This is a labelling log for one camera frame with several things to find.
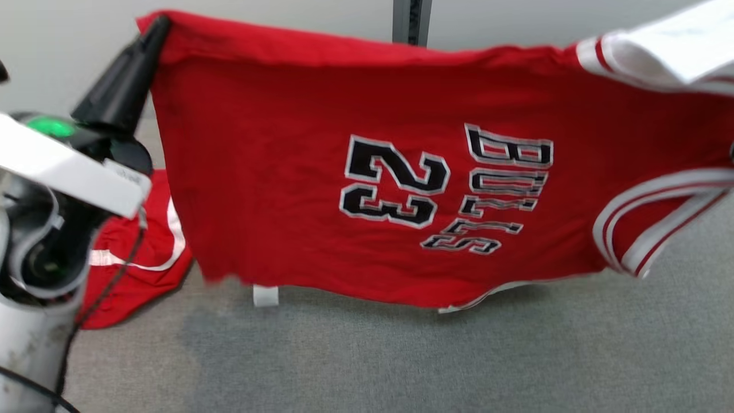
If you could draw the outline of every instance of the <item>chicago bulls jersey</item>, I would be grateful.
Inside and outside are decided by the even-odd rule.
[[[166,170],[155,170],[150,181],[150,195],[143,206],[148,229],[142,244],[125,275],[84,322],[84,329],[106,328],[124,321],[141,306],[175,290],[191,266],[192,253],[171,201]],[[89,256],[83,312],[97,301],[125,264],[139,231],[137,217],[114,217],[104,224]]]
[[[730,80],[634,76],[615,34],[446,53],[168,15],[153,100],[209,280],[457,307],[641,276],[734,185]]]

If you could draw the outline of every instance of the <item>green light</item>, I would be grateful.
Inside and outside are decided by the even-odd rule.
[[[63,139],[74,134],[74,126],[54,118],[35,118],[26,125],[42,134]]]

